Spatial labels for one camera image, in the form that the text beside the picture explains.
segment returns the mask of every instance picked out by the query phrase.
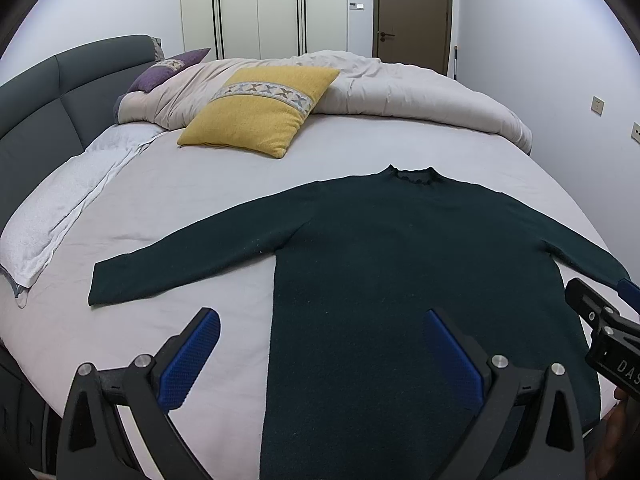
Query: purple cushion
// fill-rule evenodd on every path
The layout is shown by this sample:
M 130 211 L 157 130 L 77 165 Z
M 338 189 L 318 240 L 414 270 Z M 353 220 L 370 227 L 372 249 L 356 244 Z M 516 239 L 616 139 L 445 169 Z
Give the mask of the purple cushion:
M 211 49 L 201 48 L 200 50 L 190 50 L 184 54 L 178 54 L 178 56 L 158 61 L 138 76 L 130 86 L 129 92 L 138 90 L 151 92 L 156 86 L 161 85 L 177 73 L 182 72 L 185 68 L 201 62 L 209 53 L 209 50 Z

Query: dark green sweater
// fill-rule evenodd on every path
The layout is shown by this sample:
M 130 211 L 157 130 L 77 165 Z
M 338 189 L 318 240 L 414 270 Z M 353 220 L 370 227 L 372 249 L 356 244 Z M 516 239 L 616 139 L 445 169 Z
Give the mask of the dark green sweater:
M 389 167 L 236 206 L 96 264 L 89 304 L 157 294 L 273 251 L 262 480 L 428 478 L 470 420 L 424 341 L 424 313 L 436 306 L 489 355 L 564 364 L 583 426 L 599 418 L 598 379 L 554 257 L 609 286 L 625 269 L 517 200 L 432 168 Z

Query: cabinet door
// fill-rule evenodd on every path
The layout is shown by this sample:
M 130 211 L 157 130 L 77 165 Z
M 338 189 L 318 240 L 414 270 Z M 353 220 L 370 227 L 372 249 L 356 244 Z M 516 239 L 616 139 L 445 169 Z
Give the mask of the cabinet door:
M 184 49 L 215 51 L 214 0 L 181 0 Z
M 305 52 L 347 50 L 347 0 L 305 0 Z
M 263 59 L 301 53 L 300 0 L 258 0 L 260 53 Z
M 216 4 L 220 4 L 220 56 L 260 59 L 258 1 L 218 0 Z

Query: blue textured pad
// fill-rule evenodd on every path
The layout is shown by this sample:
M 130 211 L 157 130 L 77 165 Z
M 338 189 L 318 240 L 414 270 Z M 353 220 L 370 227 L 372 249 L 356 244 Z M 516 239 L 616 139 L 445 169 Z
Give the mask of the blue textured pad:
M 158 405 L 165 412 L 180 408 L 220 338 L 220 317 L 208 312 L 178 350 L 159 381 Z
M 618 282 L 618 295 L 626 304 L 640 314 L 640 287 L 629 280 L 620 280 Z
M 425 314 L 424 336 L 442 374 L 463 406 L 477 414 L 484 405 L 482 375 L 433 310 Z

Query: sweater neckline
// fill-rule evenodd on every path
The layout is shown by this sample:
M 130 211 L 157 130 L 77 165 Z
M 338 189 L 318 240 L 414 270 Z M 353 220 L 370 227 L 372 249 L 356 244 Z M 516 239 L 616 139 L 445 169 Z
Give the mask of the sweater neckline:
M 444 182 L 446 179 L 439 174 L 433 167 L 425 170 L 398 170 L 393 165 L 386 168 L 385 173 L 391 175 L 398 180 L 404 180 L 411 184 L 420 186 L 430 186 L 434 182 Z

